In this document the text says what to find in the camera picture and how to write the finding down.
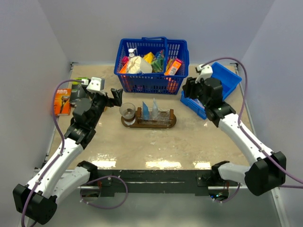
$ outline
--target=white wall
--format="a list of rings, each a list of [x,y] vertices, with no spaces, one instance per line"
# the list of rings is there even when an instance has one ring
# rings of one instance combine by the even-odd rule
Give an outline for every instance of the white wall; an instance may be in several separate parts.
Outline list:
[[[39,0],[66,56],[114,63],[122,38],[185,39],[191,63],[241,59],[274,0]]]
[[[287,170],[303,178],[303,1],[276,0],[243,63],[256,134],[287,157]],[[297,184],[290,178],[286,183]],[[303,191],[282,190],[293,227],[303,223]]]
[[[37,0],[0,1],[1,226],[17,226],[12,191],[41,166],[53,122],[51,93],[68,61]]]

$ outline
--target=table top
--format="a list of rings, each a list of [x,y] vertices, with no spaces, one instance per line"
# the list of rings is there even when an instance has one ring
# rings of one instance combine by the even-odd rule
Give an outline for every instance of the table top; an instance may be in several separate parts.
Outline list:
[[[234,72],[233,66],[226,67]],[[105,91],[112,96],[111,88],[122,88],[113,72],[112,65],[75,65],[71,78],[105,78]],[[189,66],[189,76],[197,76],[194,66]],[[182,104],[180,97],[181,89],[177,95],[123,92],[123,103],[133,103],[136,108],[142,106],[142,101],[152,107],[155,98],[159,108],[174,109],[176,125],[164,130],[130,129],[122,125],[119,107],[107,108],[96,126],[94,138],[68,169],[74,169],[83,160],[97,165],[99,169],[208,169],[224,160],[247,166],[245,156],[233,141],[212,122],[203,120]],[[226,102],[239,113],[242,104],[239,86],[226,98]],[[58,122],[63,133],[69,127],[71,117],[72,114],[60,116]],[[242,121],[250,128],[246,110]],[[60,142],[56,132],[50,156]]]

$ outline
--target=orange package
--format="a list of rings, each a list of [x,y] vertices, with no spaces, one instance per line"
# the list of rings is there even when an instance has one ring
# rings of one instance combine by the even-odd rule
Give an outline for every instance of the orange package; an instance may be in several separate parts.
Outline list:
[[[180,66],[182,65],[182,61],[178,58],[175,58],[174,61],[169,66],[169,69],[164,73],[165,76],[174,76]]]
[[[56,116],[70,115],[71,105],[70,105],[71,89],[58,89],[53,104],[54,112]]]

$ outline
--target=book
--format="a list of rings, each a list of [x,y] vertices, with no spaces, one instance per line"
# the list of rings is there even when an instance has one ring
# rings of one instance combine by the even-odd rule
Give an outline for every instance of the book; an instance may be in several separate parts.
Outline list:
[[[77,77],[74,79],[87,79],[87,77]],[[75,106],[76,102],[82,98],[88,97],[88,94],[83,89],[81,83],[79,82],[73,82],[71,85],[71,98],[70,98],[70,104],[72,106]]]
[[[71,97],[70,88],[57,90],[53,104],[54,112],[56,116],[70,115],[71,113],[70,97]]]

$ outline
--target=blue plastic bin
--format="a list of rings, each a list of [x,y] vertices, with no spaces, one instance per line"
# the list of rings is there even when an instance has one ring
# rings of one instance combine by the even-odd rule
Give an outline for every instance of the blue plastic bin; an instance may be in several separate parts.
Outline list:
[[[212,65],[212,68],[213,68],[213,74],[211,77],[217,78],[222,82],[223,100],[224,100],[237,87],[237,85],[241,82],[242,78],[217,62],[215,62]],[[205,113],[204,107],[199,100],[185,98],[184,92],[182,91],[180,101],[184,105],[188,106],[193,111],[195,111],[198,116],[200,116],[204,120],[206,119],[206,113]]]
[[[143,57],[149,52],[156,54],[160,50],[165,50],[164,71],[167,59],[179,58],[183,63],[176,75],[165,76],[162,73],[145,74],[121,74],[121,60],[128,56],[128,48],[137,48],[134,52],[136,56]],[[188,76],[189,55],[185,40],[167,39],[163,36],[142,38],[142,39],[122,39],[119,45],[114,73],[119,77],[125,92],[171,94],[176,95],[180,89],[182,81]]]

